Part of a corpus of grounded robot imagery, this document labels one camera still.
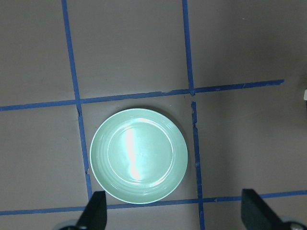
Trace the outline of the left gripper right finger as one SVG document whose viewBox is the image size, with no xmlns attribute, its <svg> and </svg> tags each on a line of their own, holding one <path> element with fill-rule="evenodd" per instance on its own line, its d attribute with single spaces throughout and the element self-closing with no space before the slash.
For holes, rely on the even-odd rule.
<svg viewBox="0 0 307 230">
<path fill-rule="evenodd" d="M 241 220 L 247 230 L 287 230 L 288 224 L 253 189 L 243 189 Z"/>
</svg>

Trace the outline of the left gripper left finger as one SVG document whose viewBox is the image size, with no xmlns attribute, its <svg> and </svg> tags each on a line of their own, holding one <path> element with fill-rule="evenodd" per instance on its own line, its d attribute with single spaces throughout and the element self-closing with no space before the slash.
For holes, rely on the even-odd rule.
<svg viewBox="0 0 307 230">
<path fill-rule="evenodd" d="M 75 228 L 77 230 L 104 230 L 107 223 L 105 191 L 94 192 Z"/>
</svg>

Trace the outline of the green plate near left arm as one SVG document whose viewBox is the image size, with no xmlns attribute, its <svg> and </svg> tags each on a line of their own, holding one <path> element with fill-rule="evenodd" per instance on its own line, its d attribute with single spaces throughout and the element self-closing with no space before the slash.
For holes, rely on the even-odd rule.
<svg viewBox="0 0 307 230">
<path fill-rule="evenodd" d="M 169 118 L 133 108 L 112 115 L 97 129 L 90 164 L 95 179 L 112 197 L 149 204 L 177 189 L 187 170 L 188 149 Z"/>
</svg>

